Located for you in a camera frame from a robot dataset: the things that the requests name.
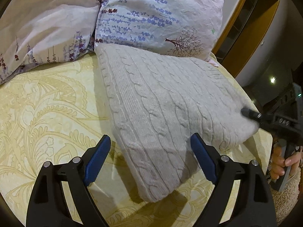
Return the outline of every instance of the white knit cushion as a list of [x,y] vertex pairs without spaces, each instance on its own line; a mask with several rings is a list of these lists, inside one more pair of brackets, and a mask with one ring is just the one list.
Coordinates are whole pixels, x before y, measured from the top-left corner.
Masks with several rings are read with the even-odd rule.
[[146,201],[163,199],[196,172],[193,133],[224,151],[258,130],[240,114],[252,104],[203,60],[116,44],[95,50],[113,134]]

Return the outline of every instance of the bed sheet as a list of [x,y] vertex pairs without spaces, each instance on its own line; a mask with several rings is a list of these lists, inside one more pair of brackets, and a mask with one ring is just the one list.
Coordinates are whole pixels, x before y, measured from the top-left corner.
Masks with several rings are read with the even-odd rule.
[[[222,66],[219,69],[248,98],[234,78]],[[112,148],[89,191],[108,224],[192,226],[213,185],[200,170],[162,201],[143,202],[111,134],[98,71],[96,55],[89,54],[75,62],[39,66],[0,86],[0,192],[7,204],[25,224],[31,190],[43,162],[66,163],[82,156],[107,134]],[[240,162],[257,159],[266,171],[271,145],[271,135],[259,130],[225,154]],[[71,215],[80,222],[67,183],[63,187]],[[238,187],[236,181],[221,222],[231,216]]]

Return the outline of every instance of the hand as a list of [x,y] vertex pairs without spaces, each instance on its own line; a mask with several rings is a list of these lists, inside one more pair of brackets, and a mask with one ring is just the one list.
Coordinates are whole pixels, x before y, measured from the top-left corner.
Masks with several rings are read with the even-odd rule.
[[282,148],[280,146],[277,146],[274,148],[274,152],[272,154],[272,168],[270,170],[270,175],[272,176],[272,179],[278,179],[280,176],[283,176],[285,174],[284,167],[285,166],[291,166],[289,178],[292,177],[294,174],[296,174],[300,160],[301,160],[301,153],[296,152],[286,160],[281,157]]

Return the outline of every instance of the blue gripper pad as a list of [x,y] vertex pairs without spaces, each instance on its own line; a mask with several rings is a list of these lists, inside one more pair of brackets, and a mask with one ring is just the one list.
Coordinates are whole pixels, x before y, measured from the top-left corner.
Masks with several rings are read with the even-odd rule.
[[110,148],[111,148],[111,139],[109,138],[109,136],[106,136],[101,142],[101,144],[98,146],[97,150],[95,151],[95,153],[93,154],[90,161],[87,163],[85,167],[85,176],[83,183],[86,187],[89,186],[90,183],[93,183],[96,180],[104,164],[104,161],[110,151]]
[[190,138],[191,149],[193,150],[202,171],[207,180],[211,181],[213,184],[216,184],[218,181],[216,175],[215,164],[210,158],[204,146],[207,146],[205,143],[203,144],[199,138],[193,134]]

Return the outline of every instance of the screw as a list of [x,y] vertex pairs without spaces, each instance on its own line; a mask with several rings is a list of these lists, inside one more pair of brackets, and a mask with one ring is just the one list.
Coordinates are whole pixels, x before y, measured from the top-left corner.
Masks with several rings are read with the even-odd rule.
[[75,157],[75,158],[73,158],[73,162],[74,162],[75,164],[79,163],[80,161],[81,161],[81,158],[80,158],[80,157]]
[[44,162],[43,166],[46,168],[46,167],[49,167],[51,165],[51,163],[49,161],[47,162]]
[[229,157],[226,155],[222,155],[221,156],[221,160],[223,160],[224,162],[228,162],[229,161]]
[[259,164],[258,161],[256,161],[255,159],[251,161],[251,163],[254,165],[254,166],[257,166]]

